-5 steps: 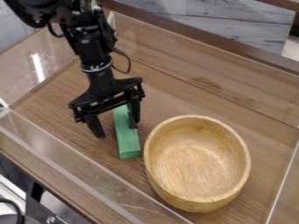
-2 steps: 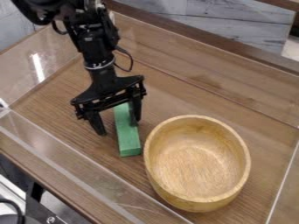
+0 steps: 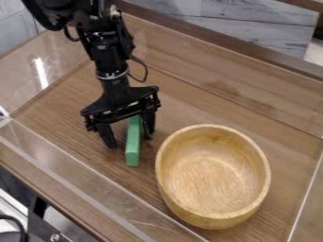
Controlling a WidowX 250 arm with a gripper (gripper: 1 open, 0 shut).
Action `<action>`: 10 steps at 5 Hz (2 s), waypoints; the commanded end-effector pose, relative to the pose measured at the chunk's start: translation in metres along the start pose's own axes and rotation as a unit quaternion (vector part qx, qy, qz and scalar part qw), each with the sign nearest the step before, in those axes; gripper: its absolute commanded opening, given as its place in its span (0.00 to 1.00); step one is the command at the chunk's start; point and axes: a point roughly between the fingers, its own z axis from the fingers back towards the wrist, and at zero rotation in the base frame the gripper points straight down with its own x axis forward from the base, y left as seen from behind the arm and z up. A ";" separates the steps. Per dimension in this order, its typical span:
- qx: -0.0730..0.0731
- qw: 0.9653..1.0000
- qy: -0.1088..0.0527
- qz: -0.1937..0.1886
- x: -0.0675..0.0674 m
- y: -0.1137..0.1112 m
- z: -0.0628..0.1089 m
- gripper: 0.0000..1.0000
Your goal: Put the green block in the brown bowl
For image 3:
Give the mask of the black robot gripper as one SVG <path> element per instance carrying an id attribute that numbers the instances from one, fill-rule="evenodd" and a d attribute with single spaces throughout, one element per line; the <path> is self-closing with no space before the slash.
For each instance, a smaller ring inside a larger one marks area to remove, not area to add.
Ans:
<path id="1" fill-rule="evenodd" d="M 159 87 L 131 86 L 127 74 L 109 76 L 101 73 L 99 81 L 105 90 L 103 94 L 81 111 L 86 128 L 99 131 L 106 145 L 115 149 L 118 143 L 110 125 L 135 115 L 142 115 L 145 136 L 151 139 L 155 131 L 155 113 L 162 106 L 158 96 Z"/>

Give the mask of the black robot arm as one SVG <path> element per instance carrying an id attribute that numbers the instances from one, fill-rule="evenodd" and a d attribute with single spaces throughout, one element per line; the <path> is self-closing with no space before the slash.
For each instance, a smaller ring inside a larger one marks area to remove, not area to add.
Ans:
<path id="1" fill-rule="evenodd" d="M 127 62 L 133 55 L 134 38 L 127 30 L 123 13 L 115 0 L 22 0 L 43 27 L 78 35 L 69 36 L 83 45 L 95 62 L 97 78 L 103 86 L 101 98 L 83 110 L 86 128 L 97 131 L 109 147 L 117 147 L 111 124 L 135 115 L 142 117 L 145 135 L 153 136 L 155 113 L 161 108 L 157 86 L 134 87 Z"/>

